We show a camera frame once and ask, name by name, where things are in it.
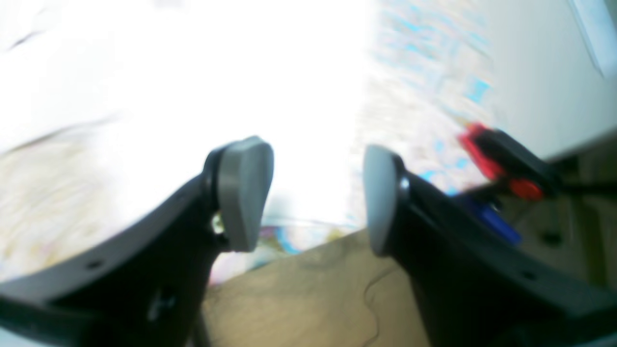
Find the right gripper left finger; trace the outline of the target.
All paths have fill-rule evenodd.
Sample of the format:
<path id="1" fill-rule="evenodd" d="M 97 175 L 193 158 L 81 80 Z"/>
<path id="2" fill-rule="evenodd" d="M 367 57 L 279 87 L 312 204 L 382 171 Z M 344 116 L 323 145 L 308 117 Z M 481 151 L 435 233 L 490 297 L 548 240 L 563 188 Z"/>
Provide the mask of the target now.
<path id="1" fill-rule="evenodd" d="M 134 226 L 1 284 L 1 327 L 63 347 L 209 347 L 202 302 L 221 253 L 258 243 L 275 156 L 257 136 L 214 149 L 203 171 Z"/>

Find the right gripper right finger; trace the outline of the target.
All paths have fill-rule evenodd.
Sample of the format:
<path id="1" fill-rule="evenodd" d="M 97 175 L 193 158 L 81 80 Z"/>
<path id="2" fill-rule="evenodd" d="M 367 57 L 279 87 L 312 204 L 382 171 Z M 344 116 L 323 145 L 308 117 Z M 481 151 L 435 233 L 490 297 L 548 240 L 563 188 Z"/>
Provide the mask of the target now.
<path id="1" fill-rule="evenodd" d="M 616 345 L 616 292 L 509 246 L 386 147 L 362 174 L 370 246 L 407 273 L 434 347 Z"/>

